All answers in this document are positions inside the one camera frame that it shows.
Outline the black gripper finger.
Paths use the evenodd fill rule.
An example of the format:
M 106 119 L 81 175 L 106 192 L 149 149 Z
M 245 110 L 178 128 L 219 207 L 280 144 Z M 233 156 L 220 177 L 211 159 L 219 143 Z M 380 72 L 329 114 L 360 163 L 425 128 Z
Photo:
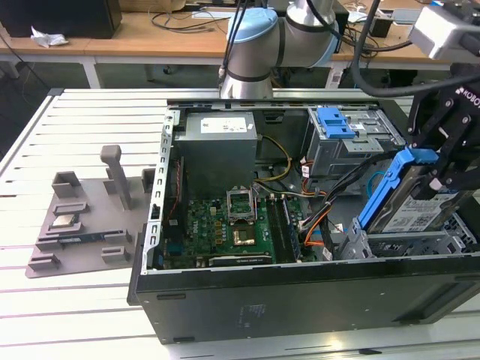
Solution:
M 455 90 L 420 91 L 413 97 L 408 134 L 414 149 L 453 149 L 455 138 L 445 129 L 455 109 Z
M 474 115 L 456 115 L 442 129 L 448 138 L 439 148 L 438 159 L 421 183 L 421 198 L 430 200 L 441 190 L 479 189 L 479 136 Z

